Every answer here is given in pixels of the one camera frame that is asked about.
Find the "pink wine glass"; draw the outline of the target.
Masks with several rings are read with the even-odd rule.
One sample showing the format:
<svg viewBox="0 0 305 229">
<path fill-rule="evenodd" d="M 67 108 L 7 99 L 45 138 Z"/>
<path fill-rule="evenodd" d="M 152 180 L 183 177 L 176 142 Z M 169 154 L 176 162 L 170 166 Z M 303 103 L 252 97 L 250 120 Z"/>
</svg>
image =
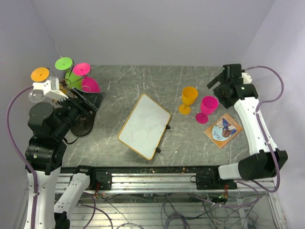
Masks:
<svg viewBox="0 0 305 229">
<path fill-rule="evenodd" d="M 200 124 L 208 122 L 208 116 L 211 115 L 218 107 L 219 102 L 217 98 L 213 96 L 206 96 L 202 99 L 200 105 L 200 113 L 195 116 L 195 119 Z"/>
<path fill-rule="evenodd" d="M 89 93 L 101 92 L 101 89 L 100 89 L 98 83 L 89 76 L 91 73 L 91 66 L 88 63 L 82 62 L 82 63 L 76 64 L 72 71 L 75 75 L 83 77 L 82 83 L 81 83 L 81 89 L 83 91 L 89 92 Z"/>
</svg>

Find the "clear wine glass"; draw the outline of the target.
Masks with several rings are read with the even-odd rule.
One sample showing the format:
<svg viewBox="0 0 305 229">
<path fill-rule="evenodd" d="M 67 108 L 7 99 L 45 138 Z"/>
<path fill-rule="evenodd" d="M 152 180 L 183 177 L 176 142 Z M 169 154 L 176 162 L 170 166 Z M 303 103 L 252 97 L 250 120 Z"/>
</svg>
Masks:
<svg viewBox="0 0 305 229">
<path fill-rule="evenodd" d="M 43 101 L 45 97 L 42 90 L 31 90 L 28 94 L 28 99 L 33 103 L 39 103 Z"/>
</svg>

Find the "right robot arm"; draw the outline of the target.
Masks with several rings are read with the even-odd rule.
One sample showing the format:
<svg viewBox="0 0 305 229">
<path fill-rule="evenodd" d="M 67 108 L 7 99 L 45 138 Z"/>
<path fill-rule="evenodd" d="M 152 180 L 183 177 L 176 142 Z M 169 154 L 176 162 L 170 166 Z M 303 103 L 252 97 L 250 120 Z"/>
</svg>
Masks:
<svg viewBox="0 0 305 229">
<path fill-rule="evenodd" d="M 247 73 L 241 64 L 226 64 L 223 71 L 212 79 L 208 88 L 225 107 L 233 107 L 238 113 L 249 144 L 249 156 L 238 163 L 218 167 L 211 175 L 210 183 L 222 188 L 227 179 L 256 180 L 275 177 L 288 159 L 287 152 L 280 150 L 272 139 L 260 111 L 255 86 L 245 78 Z"/>
</svg>

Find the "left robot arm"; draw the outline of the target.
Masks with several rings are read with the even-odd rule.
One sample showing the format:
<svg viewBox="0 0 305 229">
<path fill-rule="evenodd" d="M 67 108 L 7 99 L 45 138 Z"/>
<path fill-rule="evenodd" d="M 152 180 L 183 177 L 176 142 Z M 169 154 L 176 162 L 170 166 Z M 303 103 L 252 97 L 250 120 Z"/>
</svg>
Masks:
<svg viewBox="0 0 305 229">
<path fill-rule="evenodd" d="M 97 185 L 96 170 L 78 166 L 58 201 L 56 184 L 67 148 L 66 134 L 81 118 L 95 117 L 106 94 L 72 88 L 74 97 L 59 101 L 60 108 L 40 102 L 29 111 L 28 126 L 33 131 L 25 157 L 29 180 L 26 229 L 68 229 L 71 213 L 86 189 Z"/>
</svg>

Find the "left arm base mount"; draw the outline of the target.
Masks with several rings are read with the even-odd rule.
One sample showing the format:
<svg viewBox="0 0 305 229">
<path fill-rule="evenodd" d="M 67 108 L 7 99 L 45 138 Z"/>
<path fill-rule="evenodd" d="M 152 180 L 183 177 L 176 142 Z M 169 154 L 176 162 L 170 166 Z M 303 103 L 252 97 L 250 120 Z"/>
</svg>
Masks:
<svg viewBox="0 0 305 229">
<path fill-rule="evenodd" d="M 82 173 L 90 178 L 87 190 L 111 190 L 112 175 L 101 167 L 77 166 L 74 174 Z"/>
</svg>

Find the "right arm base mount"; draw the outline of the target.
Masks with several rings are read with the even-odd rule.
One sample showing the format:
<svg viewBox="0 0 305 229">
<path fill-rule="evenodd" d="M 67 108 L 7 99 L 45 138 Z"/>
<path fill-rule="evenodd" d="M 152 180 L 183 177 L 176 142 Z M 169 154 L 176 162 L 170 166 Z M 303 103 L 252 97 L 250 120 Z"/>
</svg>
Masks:
<svg viewBox="0 0 305 229">
<path fill-rule="evenodd" d="M 229 190 L 237 189 L 233 179 L 223 180 L 220 178 L 219 166 L 192 167 L 189 172 L 194 173 L 190 181 L 195 183 L 197 190 Z"/>
</svg>

